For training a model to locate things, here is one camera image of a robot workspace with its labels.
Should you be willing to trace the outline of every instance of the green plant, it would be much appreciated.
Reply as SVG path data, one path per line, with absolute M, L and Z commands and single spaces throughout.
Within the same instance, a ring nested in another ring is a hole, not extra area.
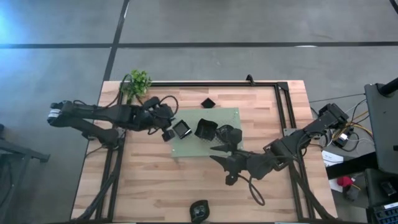
M 123 85 L 122 92 L 127 96 L 127 104 L 131 104 L 134 96 L 142 97 L 145 95 L 147 88 L 152 84 L 152 80 L 147 76 L 146 71 L 133 70 L 130 74 L 126 74 L 125 78 L 130 78 L 127 84 Z

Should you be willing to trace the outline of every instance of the butcher block table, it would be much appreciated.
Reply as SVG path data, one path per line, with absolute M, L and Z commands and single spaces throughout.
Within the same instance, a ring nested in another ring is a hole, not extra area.
M 289 84 L 297 127 L 303 128 L 313 120 L 304 82 L 283 82 Z M 107 105 L 115 98 L 119 85 L 120 82 L 104 82 L 99 98 L 100 106 Z M 285 97 L 281 94 L 289 127 Z M 264 152 L 262 148 L 265 145 L 282 137 L 273 88 L 150 87 L 142 100 L 152 96 L 161 99 L 167 95 L 178 99 L 179 110 L 200 109 L 200 103 L 208 97 L 216 103 L 215 108 L 239 108 L 246 151 Z M 172 99 L 166 99 L 165 102 L 175 108 Z M 111 127 L 110 123 L 104 121 L 95 121 L 95 124 L 102 128 Z M 253 180 L 266 201 L 264 206 L 260 206 L 253 200 L 247 182 L 238 179 L 233 186 L 225 185 L 227 172 L 209 157 L 171 157 L 171 144 L 163 142 L 161 134 L 161 131 L 153 135 L 147 135 L 147 131 L 127 131 L 114 222 L 190 222 L 189 207 L 197 200 L 209 201 L 209 222 L 297 221 L 288 169 L 272 171 L 262 180 Z M 99 146 L 98 141 L 91 141 L 87 152 Z M 100 149 L 85 159 L 71 218 L 81 215 L 98 193 L 106 151 Z M 336 217 L 320 149 L 309 147 L 304 159 L 312 192 L 327 211 Z M 246 171 L 241 174 L 249 177 Z M 304 213 L 307 214 L 303 193 L 300 195 Z M 108 201 L 109 194 L 104 200 L 103 214 L 108 211 Z

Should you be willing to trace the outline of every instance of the black floor stripe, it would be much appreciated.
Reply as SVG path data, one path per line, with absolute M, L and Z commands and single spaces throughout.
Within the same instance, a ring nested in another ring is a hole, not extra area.
M 124 0 L 122 10 L 121 10 L 120 16 L 119 16 L 118 27 L 116 28 L 116 33 L 114 34 L 111 53 L 109 54 L 109 59 L 106 64 L 103 81 L 109 81 L 109 79 L 111 78 L 113 63 L 114 63 L 114 59 L 116 57 L 116 52 L 118 50 L 118 44 L 120 41 L 120 36 L 122 34 L 124 19 L 125 19 L 126 13 L 127 13 L 128 5 L 129 5 L 129 0 Z
M 0 44 L 0 49 L 182 49 L 182 48 L 227 48 L 227 47 L 394 47 L 398 41 L 375 42 L 197 42 L 197 43 L 125 43 L 125 44 Z
M 103 49 L 110 47 L 112 44 L 0 44 L 0 49 Z
M 396 13 L 398 14 L 398 4 L 396 2 L 396 0 L 390 0 L 392 7 L 394 8 L 394 10 L 396 11 Z
M 197 42 L 118 44 L 125 49 L 225 48 L 225 47 L 383 47 L 398 46 L 398 41 L 379 42 Z

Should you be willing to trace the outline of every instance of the metal bracket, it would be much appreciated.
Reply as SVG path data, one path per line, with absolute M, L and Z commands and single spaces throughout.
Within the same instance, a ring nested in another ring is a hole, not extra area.
M 279 88 L 283 89 L 284 91 L 289 91 L 289 85 L 287 82 L 277 82 Z
M 284 136 L 290 136 L 297 128 L 284 128 Z
M 249 81 L 251 86 L 255 86 L 256 85 L 256 82 L 253 80 L 253 77 L 250 74 L 247 75 L 246 81 Z

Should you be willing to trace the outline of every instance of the red object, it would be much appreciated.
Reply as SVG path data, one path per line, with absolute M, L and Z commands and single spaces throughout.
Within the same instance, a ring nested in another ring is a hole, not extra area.
M 353 180 L 350 177 L 340 177 L 337 179 L 337 184 L 342 187 L 351 186 L 353 184 Z

